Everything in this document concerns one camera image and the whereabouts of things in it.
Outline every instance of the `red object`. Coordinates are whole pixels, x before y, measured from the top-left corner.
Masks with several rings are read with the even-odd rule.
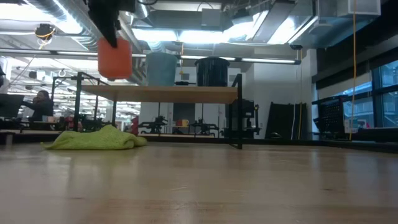
[[[138,116],[131,120],[131,134],[138,135]]]
[[[98,41],[98,71],[110,79],[129,78],[132,73],[130,43],[118,37],[118,47],[113,48],[108,41]]]

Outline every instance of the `person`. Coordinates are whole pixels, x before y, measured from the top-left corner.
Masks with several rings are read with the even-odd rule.
[[[34,110],[30,121],[43,121],[43,116],[53,116],[53,102],[49,97],[49,93],[45,90],[41,90],[37,93],[33,99],[33,103],[22,102],[23,106]]]

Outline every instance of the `ceiling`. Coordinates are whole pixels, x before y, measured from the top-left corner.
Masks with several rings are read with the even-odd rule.
[[[245,7],[249,7],[249,12],[252,15],[260,14],[264,10],[270,10],[267,8],[271,2],[268,0],[210,0],[207,2],[197,0],[159,0],[157,4],[149,8],[149,16],[143,20],[134,19],[132,20],[132,27],[136,29],[143,28],[143,24],[146,24],[145,29],[169,29],[174,30],[178,36],[186,30],[189,25],[187,21],[192,21],[201,18],[201,12],[203,9],[220,9],[223,14],[231,17],[238,10]],[[54,21],[53,17],[43,14],[39,9],[32,8],[28,5],[17,5],[8,4],[7,7],[2,5],[0,7],[0,48],[15,48],[15,49],[38,49],[42,42],[33,34],[36,27],[42,23],[55,24],[61,27],[57,21]],[[291,26],[293,31],[297,31],[303,26],[310,18],[312,18],[316,12],[314,12],[314,6],[312,0],[298,0],[297,4],[291,10],[288,18],[284,21],[284,26]],[[127,21],[130,21],[130,15],[121,14],[121,17]],[[229,43],[214,43],[214,44],[200,44],[200,43],[184,43],[183,49],[180,44],[176,44],[173,41],[164,41],[162,44],[168,50],[175,54],[182,53],[184,55],[197,55],[197,56],[224,56],[224,57],[256,57],[256,58],[280,58],[280,59],[296,59],[296,51],[292,50],[289,45],[284,44],[287,40],[286,33],[279,27],[277,29],[278,34],[274,34],[273,42],[281,44],[267,44],[267,42],[259,42],[254,40],[239,40],[231,39]],[[62,32],[61,28],[55,33],[47,45],[42,46],[44,50],[71,50],[71,51],[87,51],[83,45],[77,41],[79,34],[74,34],[73,37]],[[299,38],[294,44],[303,44],[307,47],[314,46],[314,38],[307,32],[304,32],[302,37]],[[144,51],[149,51],[150,47],[145,40],[139,40],[139,48]],[[87,58],[86,60],[77,59],[55,59],[55,58],[35,58],[29,65],[28,70],[43,70],[50,79],[44,81],[33,80],[29,78],[29,73],[21,73],[21,69],[27,66],[32,60],[32,56],[29,57],[9,57],[9,60],[13,64],[10,91],[13,93],[28,93],[27,98],[32,98],[35,93],[40,90],[47,90],[51,92],[51,76],[56,76],[62,69],[66,71],[66,76],[76,75],[77,71],[86,72],[94,77],[101,77],[97,71],[96,58]],[[193,67],[194,61],[187,60],[184,62],[184,66]],[[240,68],[243,72],[248,69],[248,65],[245,63],[231,63],[234,68]],[[103,81],[110,85],[132,85],[132,83],[126,80],[117,80],[115,82],[109,82],[102,78]],[[75,85],[73,81],[68,81],[70,86]],[[26,90],[24,85],[32,85],[32,90]],[[59,112],[69,111],[67,108],[71,108],[73,99],[67,99],[73,94],[68,86],[60,85],[56,90],[56,104],[59,108]],[[92,96],[87,96],[87,101],[84,101],[84,112],[91,113],[94,108],[93,100],[89,99]],[[109,102],[101,100],[100,111],[106,111],[107,104]],[[118,116],[120,118],[127,118],[131,113],[138,113],[140,110],[139,103],[128,105],[123,103],[118,109]]]

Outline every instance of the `wooden table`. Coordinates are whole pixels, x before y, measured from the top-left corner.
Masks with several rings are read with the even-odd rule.
[[[85,92],[113,101],[160,103],[232,103],[237,88],[205,86],[96,86],[82,85]]]

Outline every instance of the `green cloth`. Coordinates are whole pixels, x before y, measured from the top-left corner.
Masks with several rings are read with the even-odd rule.
[[[112,125],[107,125],[93,133],[64,131],[51,145],[43,145],[51,150],[118,150],[145,146],[147,140],[130,133],[124,133]]]

